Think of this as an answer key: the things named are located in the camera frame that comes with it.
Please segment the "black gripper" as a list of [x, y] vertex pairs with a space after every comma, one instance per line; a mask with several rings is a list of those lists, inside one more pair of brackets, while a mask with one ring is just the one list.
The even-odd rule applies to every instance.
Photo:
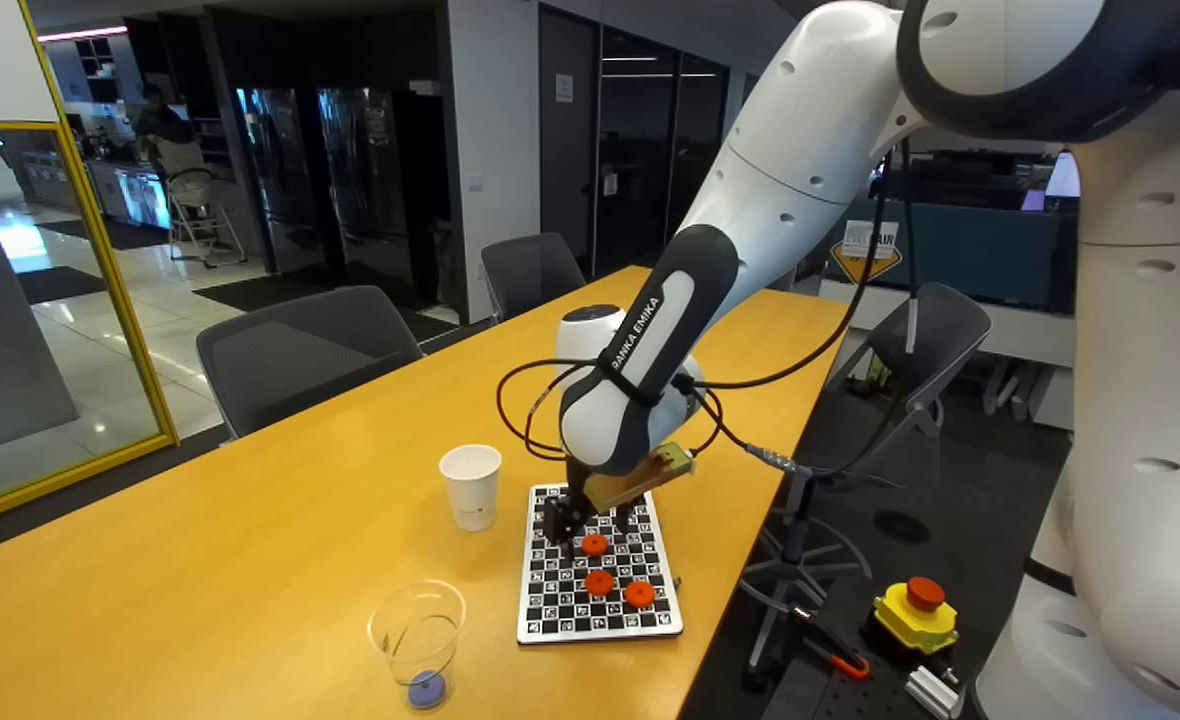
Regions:
[[[569, 543], [592, 516], [599, 516], [588, 500], [583, 500], [583, 480], [592, 476], [595, 468], [573, 461], [569, 462], [569, 484], [559, 495], [546, 495], [539, 504], [539, 519], [542, 519], [542, 537], [546, 543]], [[614, 533], [629, 533], [629, 516], [635, 512], [639, 500], [629, 500], [620, 506], [611, 506], [611, 526]]]

